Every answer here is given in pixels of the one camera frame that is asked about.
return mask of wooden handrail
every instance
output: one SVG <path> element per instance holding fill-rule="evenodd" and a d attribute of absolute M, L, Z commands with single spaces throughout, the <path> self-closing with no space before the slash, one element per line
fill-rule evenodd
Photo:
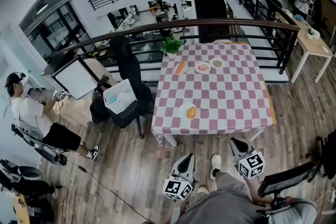
<path fill-rule="evenodd" d="M 252 20 L 252 19 L 191 19 L 191 20 L 172 20 L 169 22 L 163 23 L 156 23 L 156 24 L 149 24 L 149 25 L 142 25 L 138 27 L 134 27 L 132 29 L 124 30 L 124 31 L 116 31 L 112 33 L 108 33 L 105 35 L 101 35 L 98 37 L 94 37 L 83 42 L 80 42 L 76 45 L 72 45 L 68 48 L 62 49 L 50 56 L 46 59 L 53 58 L 65 51 L 74 50 L 77 48 L 81 48 L 83 46 L 96 43 L 102 40 L 109 39 L 115 35 L 129 35 L 129 34 L 137 34 L 145 31 L 152 31 L 152 30 L 159 30 L 159 29 L 166 29 L 166 28 L 175 28 L 175 27 L 186 27 L 186 26 L 209 26 L 209 25 L 222 25 L 222 26 L 231 26 L 231 25 L 245 25 L 245 26 L 267 26 L 273 28 L 280 28 L 285 30 L 292 30 L 292 31 L 299 31 L 300 28 L 297 25 L 289 25 L 289 24 L 282 24 L 277 22 L 271 22 L 268 20 Z"/>

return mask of green plant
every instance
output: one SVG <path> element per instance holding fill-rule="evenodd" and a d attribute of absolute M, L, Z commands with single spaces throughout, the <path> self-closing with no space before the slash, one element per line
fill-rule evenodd
<path fill-rule="evenodd" d="M 182 45 L 183 41 L 180 40 L 180 36 L 173 34 L 172 37 L 166 37 L 166 40 L 163 42 L 163 51 L 176 54 Z"/>
<path fill-rule="evenodd" d="M 313 28 L 309 27 L 308 28 L 308 33 L 313 36 L 313 35 L 315 35 L 315 30 Z"/>

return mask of table leg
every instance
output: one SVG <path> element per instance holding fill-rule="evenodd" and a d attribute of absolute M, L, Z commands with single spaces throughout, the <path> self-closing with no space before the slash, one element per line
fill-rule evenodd
<path fill-rule="evenodd" d="M 320 73 L 317 75 L 317 77 L 316 77 L 316 79 L 315 79 L 315 81 L 314 81 L 315 83 L 318 83 L 318 82 L 319 82 L 321 76 L 323 75 L 323 73 L 325 72 L 325 70 L 326 70 L 328 64 L 330 63 L 330 60 L 331 60 L 331 57 L 328 58 L 328 59 L 325 61 L 325 63 L 324 63 L 324 65 L 323 65 L 323 67 L 322 67 Z"/>
<path fill-rule="evenodd" d="M 166 138 L 166 140 L 172 146 L 177 146 L 177 141 L 175 140 L 175 138 L 171 134 L 164 134 L 163 137 Z"/>
<path fill-rule="evenodd" d="M 252 136 L 248 139 L 249 141 L 253 141 L 254 139 L 256 139 L 259 134 L 261 134 L 265 129 L 261 129 L 261 130 L 258 130 L 258 131 L 255 131 Z"/>
<path fill-rule="evenodd" d="M 300 63 L 299 63 L 299 66 L 298 66 L 298 68 L 296 69 L 296 71 L 295 71 L 295 73 L 294 73 L 292 79 L 290 80 L 291 83 L 294 83 L 294 82 L 295 82 L 296 78 L 298 77 L 299 73 L 301 72 L 301 69 L 302 69 L 303 65 L 304 65 L 305 62 L 306 62 L 306 59 L 307 59 L 308 55 L 309 55 L 309 54 L 308 54 L 307 52 L 305 52 L 305 53 L 303 54 L 302 59 L 301 59 L 301 61 L 300 61 Z"/>

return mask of white cube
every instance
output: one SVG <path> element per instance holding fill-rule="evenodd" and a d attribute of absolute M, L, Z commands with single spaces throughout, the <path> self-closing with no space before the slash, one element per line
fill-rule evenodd
<path fill-rule="evenodd" d="M 257 152 L 256 150 L 238 162 L 238 171 L 247 178 L 261 174 L 264 168 L 264 157 L 261 152 Z"/>
<path fill-rule="evenodd" d="M 162 192 L 170 199 L 184 200 L 192 189 L 193 187 L 188 181 L 165 179 Z"/>

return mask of checkered tablecloth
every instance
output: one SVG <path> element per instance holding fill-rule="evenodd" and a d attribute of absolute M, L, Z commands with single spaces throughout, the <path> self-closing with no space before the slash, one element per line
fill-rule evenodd
<path fill-rule="evenodd" d="M 209 74 L 195 70 L 197 61 L 222 58 L 224 68 Z M 187 72 L 173 74 L 180 61 Z M 184 45 L 175 58 L 163 57 L 152 121 L 152 133 L 162 144 L 163 135 L 225 134 L 262 130 L 272 125 L 267 90 L 257 59 L 248 44 Z M 181 120 L 183 103 L 198 108 L 196 118 Z"/>

